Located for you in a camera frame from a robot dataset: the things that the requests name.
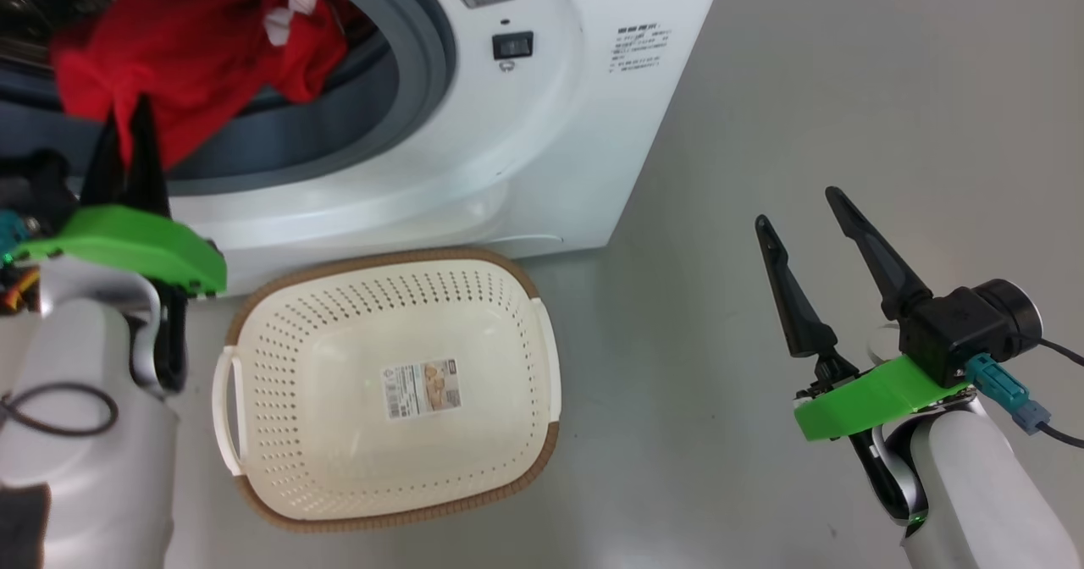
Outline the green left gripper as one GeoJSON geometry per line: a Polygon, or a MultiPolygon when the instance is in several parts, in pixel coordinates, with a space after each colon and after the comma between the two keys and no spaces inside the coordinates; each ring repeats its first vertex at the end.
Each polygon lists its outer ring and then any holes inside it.
{"type": "Polygon", "coordinates": [[[185,323],[193,299],[224,294],[224,254],[175,221],[152,105],[140,95],[129,121],[127,183],[116,118],[96,137],[79,194],[81,210],[59,233],[11,224],[8,264],[38,272],[42,314],[89,300],[119,312],[129,326],[128,363],[151,393],[179,393],[188,376],[185,323]],[[125,206],[113,205],[125,184],[125,206]]]}

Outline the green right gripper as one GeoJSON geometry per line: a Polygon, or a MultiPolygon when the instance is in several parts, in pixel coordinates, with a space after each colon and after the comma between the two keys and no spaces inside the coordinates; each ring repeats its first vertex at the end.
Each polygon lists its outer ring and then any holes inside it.
{"type": "MultiPolygon", "coordinates": [[[[888,321],[901,321],[933,298],[914,269],[883,238],[868,218],[837,186],[826,199],[847,238],[855,242],[872,273],[888,321]]],[[[783,338],[793,358],[836,352],[835,329],[823,323],[789,267],[789,254],[766,215],[754,219],[754,233],[779,316],[783,338]]],[[[861,373],[828,389],[817,384],[793,400],[793,419],[810,442],[847,439],[857,456],[872,492],[895,522],[921,522],[928,503],[919,477],[904,449],[909,434],[886,435],[883,425],[934,417],[975,399],[967,383],[942,388],[907,355],[861,373]]]]}

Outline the red garment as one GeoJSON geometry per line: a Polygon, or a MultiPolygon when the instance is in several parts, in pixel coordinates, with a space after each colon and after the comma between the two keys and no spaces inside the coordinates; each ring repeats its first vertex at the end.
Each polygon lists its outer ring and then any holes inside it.
{"type": "Polygon", "coordinates": [[[264,86],[313,102],[359,26],[367,16],[349,0],[115,0],[52,37],[49,52],[64,111],[115,121],[124,165],[146,98],[170,170],[264,86]]]}

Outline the cream perforated laundry basket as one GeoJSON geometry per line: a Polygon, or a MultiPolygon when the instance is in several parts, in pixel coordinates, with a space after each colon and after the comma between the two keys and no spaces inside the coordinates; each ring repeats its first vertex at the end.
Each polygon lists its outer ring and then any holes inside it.
{"type": "Polygon", "coordinates": [[[386,529],[515,495],[559,437],[552,319],[522,268],[480,249],[384,254],[251,292],[212,377],[241,496],[293,532],[386,529]],[[453,358],[462,406],[390,421],[382,371],[453,358]]]}

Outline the grey rubber door gasket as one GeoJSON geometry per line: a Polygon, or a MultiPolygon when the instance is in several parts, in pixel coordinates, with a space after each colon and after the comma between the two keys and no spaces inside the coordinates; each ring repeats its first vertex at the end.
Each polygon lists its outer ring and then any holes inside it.
{"type": "MultiPolygon", "coordinates": [[[[264,86],[224,128],[167,172],[175,197],[287,185],[367,163],[429,121],[456,72],[456,43],[437,0],[349,0],[369,20],[310,103],[264,86]]],[[[0,64],[0,157],[55,150],[77,185],[100,122],[62,109],[54,72],[0,64]]]]}

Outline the white front-load washing machine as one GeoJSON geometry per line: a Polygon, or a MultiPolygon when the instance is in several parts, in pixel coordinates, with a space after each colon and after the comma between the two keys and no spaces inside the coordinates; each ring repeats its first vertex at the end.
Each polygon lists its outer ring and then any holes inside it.
{"type": "Polygon", "coordinates": [[[232,295],[364,254],[487,245],[509,257],[611,238],[715,0],[437,0],[456,72],[429,121],[367,163],[287,185],[175,197],[224,253],[232,295]],[[492,36],[533,31],[495,61],[492,36]]]}

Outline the black door latch socket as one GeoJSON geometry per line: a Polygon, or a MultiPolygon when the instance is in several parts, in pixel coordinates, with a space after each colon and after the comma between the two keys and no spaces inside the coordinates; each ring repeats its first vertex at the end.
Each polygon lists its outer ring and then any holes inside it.
{"type": "Polygon", "coordinates": [[[533,31],[500,33],[492,36],[492,53],[495,61],[530,59],[534,55],[533,31]]]}

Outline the paper product sticker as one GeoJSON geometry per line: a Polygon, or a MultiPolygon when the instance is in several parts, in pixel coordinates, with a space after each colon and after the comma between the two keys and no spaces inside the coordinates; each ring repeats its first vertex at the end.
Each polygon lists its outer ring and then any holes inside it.
{"type": "Polygon", "coordinates": [[[453,358],[388,366],[382,371],[382,384],[386,416],[392,422],[462,406],[459,364],[453,358]]]}

